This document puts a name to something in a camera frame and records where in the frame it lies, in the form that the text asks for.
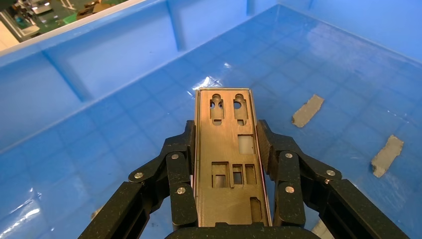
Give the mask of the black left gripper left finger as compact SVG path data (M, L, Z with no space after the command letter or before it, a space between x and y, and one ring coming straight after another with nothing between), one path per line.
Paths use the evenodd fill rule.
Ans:
M191 187L195 165L195 123L167 138L160 154L130 173L79 236L81 239L138 239L150 215L170 198L173 229L197 227Z

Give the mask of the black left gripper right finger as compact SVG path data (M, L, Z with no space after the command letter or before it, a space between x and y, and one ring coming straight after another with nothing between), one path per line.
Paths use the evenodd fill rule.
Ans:
M406 238L340 171L303 153L292 137L272 132L265 120L256 133L263 169L275 183L273 225L302 228L309 207L336 239Z

